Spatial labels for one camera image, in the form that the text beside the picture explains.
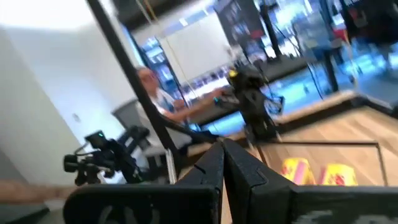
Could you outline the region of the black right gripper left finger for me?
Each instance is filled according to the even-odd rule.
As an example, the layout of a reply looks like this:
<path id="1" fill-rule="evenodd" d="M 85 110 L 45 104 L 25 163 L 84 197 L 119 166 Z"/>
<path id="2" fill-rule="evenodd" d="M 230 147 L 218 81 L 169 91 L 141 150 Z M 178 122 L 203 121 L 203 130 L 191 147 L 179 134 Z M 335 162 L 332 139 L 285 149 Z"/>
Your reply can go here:
<path id="1" fill-rule="evenodd" d="M 194 164 L 177 185 L 199 188 L 208 187 L 210 195 L 190 193 L 187 202 L 179 206 L 177 223 L 194 224 L 221 222 L 223 198 L 224 149 L 220 142 L 214 143 Z"/>

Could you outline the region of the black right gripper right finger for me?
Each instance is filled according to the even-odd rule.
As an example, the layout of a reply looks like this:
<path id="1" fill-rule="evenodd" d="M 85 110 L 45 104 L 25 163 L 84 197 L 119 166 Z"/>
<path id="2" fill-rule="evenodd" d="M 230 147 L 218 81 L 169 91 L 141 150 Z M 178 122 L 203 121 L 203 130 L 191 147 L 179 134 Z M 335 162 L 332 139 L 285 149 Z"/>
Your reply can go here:
<path id="1" fill-rule="evenodd" d="M 293 182 L 225 139 L 224 181 L 233 223 L 289 223 Z"/>

